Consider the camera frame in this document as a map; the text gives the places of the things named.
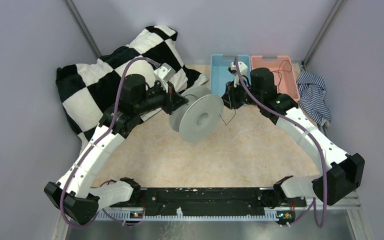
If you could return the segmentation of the translucent white cable spool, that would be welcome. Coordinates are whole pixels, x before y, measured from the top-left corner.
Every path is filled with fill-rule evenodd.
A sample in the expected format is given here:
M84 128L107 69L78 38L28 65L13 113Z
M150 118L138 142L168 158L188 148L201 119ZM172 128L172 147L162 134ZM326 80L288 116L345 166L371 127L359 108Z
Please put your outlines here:
M223 100L203 85L191 87L181 95L188 103L169 116L169 125L184 141L199 141L209 135L221 120Z

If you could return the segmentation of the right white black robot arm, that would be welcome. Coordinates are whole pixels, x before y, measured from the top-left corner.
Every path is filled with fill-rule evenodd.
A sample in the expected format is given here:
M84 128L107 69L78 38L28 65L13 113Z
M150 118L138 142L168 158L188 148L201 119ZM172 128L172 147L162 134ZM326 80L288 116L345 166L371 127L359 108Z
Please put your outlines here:
M234 80L226 83L224 105L232 110L243 105L257 106L264 117L295 140L320 171L320 176L287 176L279 180L273 192L277 205L287 206L297 197L312 197L332 206L361 185L364 158L347 153L314 126L291 96L278 92L269 69L253 69L251 80L240 76L234 66L228 71Z

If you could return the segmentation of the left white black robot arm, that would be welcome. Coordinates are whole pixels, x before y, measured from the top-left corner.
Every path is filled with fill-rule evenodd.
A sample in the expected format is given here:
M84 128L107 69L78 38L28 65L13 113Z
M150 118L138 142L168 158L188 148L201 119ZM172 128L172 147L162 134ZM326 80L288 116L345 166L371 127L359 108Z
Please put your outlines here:
M132 178L123 177L100 187L92 184L112 152L144 122L143 114L161 109L171 115L187 103L171 82L157 79L148 87L139 74L121 77L115 103L105 111L87 147L65 175L44 188L69 226L85 228L107 207L121 202L134 207L140 202L141 186Z

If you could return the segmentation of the blue plastic bin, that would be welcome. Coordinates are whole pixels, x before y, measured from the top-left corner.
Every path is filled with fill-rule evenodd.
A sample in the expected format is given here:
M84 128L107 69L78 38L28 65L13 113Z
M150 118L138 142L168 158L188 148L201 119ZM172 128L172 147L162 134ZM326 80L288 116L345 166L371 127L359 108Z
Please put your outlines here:
M222 97L225 93L227 82L234 79L228 68L235 57L235 55L226 54L213 54L211 56L209 89L213 94Z

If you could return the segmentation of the pink plastic bin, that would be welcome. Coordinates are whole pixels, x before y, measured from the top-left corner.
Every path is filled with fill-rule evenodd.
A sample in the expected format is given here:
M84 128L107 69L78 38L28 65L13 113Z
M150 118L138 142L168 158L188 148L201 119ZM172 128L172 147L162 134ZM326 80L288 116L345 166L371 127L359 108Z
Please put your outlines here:
M253 55L250 57L251 68L267 68L274 75L277 92L289 95L295 102L299 102L300 94L294 74L294 68L289 56L264 57Z

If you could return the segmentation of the blue white striped cloth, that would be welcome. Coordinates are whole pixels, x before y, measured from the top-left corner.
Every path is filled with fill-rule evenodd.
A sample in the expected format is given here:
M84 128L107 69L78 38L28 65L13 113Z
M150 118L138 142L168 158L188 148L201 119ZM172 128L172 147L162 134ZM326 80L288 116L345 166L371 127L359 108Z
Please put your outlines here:
M327 90L324 78L302 70L296 83L300 108L318 125L328 127L332 118L325 102Z

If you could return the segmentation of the black white checkered pillow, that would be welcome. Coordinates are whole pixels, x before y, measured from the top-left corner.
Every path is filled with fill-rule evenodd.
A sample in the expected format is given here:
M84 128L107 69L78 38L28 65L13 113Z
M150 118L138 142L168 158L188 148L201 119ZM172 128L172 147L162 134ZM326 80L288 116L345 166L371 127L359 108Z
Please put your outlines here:
M76 63L56 70L55 84L70 128L85 147L105 110L113 107L127 64L149 58L174 70L170 82L177 92L200 86L209 78L188 68L176 49L178 33L166 25L145 27L129 44L100 56L95 64Z

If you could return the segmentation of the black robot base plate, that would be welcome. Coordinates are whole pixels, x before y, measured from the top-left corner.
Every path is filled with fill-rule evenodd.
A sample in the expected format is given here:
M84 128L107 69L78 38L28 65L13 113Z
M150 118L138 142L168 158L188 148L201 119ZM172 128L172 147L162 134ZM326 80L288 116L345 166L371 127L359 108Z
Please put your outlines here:
M304 198L280 197L271 187L142 188L132 200L114 208L140 208L145 216L187 217L263 216L275 208L306 207Z

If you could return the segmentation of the right corner metal post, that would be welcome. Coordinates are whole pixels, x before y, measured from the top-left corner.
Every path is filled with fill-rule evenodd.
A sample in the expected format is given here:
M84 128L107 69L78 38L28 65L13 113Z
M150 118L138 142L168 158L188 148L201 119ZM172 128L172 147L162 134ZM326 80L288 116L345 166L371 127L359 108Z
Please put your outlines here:
M336 0L334 2L334 5L328 12L327 17L325 18L320 30L318 31L315 39L313 40L312 44L310 45L309 50L307 51L304 59L302 60L301 64L304 69L307 68L308 64L313 59L315 53L317 52L320 44L322 43L324 37L332 27L336 17L344 7L344 5L347 3L347 0Z

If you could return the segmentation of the corner metal post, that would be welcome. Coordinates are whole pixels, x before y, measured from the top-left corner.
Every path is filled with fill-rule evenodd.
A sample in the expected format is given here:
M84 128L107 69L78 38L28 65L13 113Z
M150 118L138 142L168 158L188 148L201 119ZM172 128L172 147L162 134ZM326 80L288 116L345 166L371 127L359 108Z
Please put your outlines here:
M73 0L63 0L63 2L65 3L67 9L71 13L75 23L79 27L83 37L85 38L85 40L86 40L89 48L93 52L94 56L96 58L99 58L102 55L102 53L101 53L98 45L96 44L88 26L86 25L85 21L83 20L81 13L79 12L75 2Z
M310 45L309 50L307 51L304 59L302 60L301 64L304 69L307 68L308 64L313 59L315 53L317 52L320 44L322 43L324 37L332 27L336 17L344 7L344 5L347 3L347 0L336 0L334 2L334 5L328 12L327 17L325 18L320 30L318 31L315 39L313 40L312 44Z

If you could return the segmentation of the left corner metal post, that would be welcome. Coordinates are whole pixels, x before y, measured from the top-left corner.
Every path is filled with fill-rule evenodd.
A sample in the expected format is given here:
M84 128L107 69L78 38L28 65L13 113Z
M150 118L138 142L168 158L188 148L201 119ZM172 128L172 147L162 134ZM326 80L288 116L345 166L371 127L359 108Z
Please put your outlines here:
M99 58L102 55L102 53L101 53L98 45L96 44L88 26L86 25L85 21L83 20L81 13L79 12L75 2L73 0L63 0L63 2L65 3L67 9L71 13L75 23L79 27L83 37L85 38L85 40L86 40L89 48L93 52L94 56L96 58Z

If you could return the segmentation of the aluminium frame rail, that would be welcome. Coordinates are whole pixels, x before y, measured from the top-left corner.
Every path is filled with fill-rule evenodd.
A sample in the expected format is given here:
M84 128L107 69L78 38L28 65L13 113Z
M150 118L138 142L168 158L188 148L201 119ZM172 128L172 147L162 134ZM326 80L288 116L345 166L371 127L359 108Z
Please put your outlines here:
M133 197L95 211L91 206L80 215L90 222L109 220L124 226L143 221L251 221L291 226L311 210L345 210L356 240L371 240L373 234L355 191L334 205L318 199L286 197L278 187L135 188Z

